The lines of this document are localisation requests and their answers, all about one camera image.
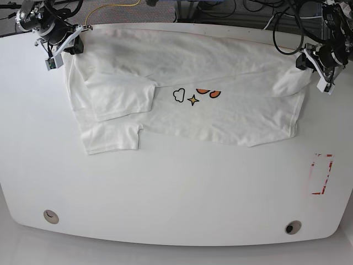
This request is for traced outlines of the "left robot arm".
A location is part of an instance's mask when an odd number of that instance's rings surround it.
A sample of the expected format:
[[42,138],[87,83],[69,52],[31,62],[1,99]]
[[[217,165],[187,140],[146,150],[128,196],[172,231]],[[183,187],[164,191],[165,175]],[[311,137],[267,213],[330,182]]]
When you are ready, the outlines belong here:
[[322,20],[331,32],[331,38],[323,40],[301,27],[304,35],[317,42],[306,43],[296,60],[300,70],[308,68],[318,72],[317,88],[330,94],[339,73],[352,60],[352,11],[347,16],[344,8],[352,8],[352,1],[319,1]]

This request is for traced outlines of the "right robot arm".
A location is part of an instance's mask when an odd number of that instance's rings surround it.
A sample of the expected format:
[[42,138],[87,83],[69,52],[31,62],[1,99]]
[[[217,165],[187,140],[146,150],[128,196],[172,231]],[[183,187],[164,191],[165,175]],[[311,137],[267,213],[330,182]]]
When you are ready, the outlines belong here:
[[22,31],[32,31],[39,36],[39,41],[49,60],[60,51],[71,55],[81,54],[84,45],[80,31],[91,29],[90,26],[71,24],[68,19],[81,9],[83,1],[78,1],[75,9],[55,8],[55,1],[24,1],[16,14],[16,24]]

